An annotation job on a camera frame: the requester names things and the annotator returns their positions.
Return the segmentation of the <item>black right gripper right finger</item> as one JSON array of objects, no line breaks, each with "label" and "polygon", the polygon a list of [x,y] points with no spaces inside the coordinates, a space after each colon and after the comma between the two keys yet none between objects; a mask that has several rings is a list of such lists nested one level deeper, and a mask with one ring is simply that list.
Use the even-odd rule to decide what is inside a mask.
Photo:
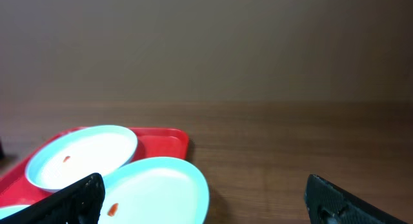
[{"label": "black right gripper right finger", "polygon": [[304,200],[311,224],[407,224],[316,174],[307,179]]}]

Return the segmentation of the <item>light blue plate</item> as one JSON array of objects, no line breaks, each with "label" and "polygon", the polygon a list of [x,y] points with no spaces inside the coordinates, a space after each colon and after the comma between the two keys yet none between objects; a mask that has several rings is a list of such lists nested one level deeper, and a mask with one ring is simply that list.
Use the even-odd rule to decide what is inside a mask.
[{"label": "light blue plate", "polygon": [[16,212],[19,212],[27,207],[29,207],[29,205],[11,205],[7,207],[1,207],[0,208],[0,219],[11,216],[12,214],[15,214]]},{"label": "light blue plate", "polygon": [[131,162],[137,136],[126,127],[99,125],[65,134],[29,160],[25,177],[33,186],[56,192],[95,172],[106,176]]},{"label": "light blue plate", "polygon": [[208,213],[208,183],[182,159],[141,159],[105,176],[104,184],[99,224],[201,224]]}]

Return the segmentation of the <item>light blue plate back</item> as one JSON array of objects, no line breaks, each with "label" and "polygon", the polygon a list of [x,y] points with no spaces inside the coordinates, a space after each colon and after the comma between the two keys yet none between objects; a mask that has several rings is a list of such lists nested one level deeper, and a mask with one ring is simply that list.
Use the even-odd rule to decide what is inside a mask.
[{"label": "light blue plate back", "polygon": [[95,172],[106,176],[131,162],[137,136],[126,127],[99,125],[65,134],[29,160],[25,177],[33,186],[56,192]]}]

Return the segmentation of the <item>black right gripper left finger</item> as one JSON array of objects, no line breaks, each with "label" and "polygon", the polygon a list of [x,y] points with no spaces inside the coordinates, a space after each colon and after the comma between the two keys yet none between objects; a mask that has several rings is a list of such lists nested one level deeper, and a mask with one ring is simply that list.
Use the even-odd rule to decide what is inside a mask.
[{"label": "black right gripper left finger", "polygon": [[2,218],[1,224],[97,224],[104,199],[103,178],[93,173]]}]

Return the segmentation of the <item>light blue plate front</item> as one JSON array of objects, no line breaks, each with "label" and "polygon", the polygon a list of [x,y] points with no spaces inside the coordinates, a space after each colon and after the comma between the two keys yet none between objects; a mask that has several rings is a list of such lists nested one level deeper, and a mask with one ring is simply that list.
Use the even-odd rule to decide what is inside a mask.
[{"label": "light blue plate front", "polygon": [[29,205],[11,205],[7,207],[1,207],[0,208],[0,219],[11,216],[12,214],[15,214],[16,212],[19,212],[27,207],[29,207]]}]

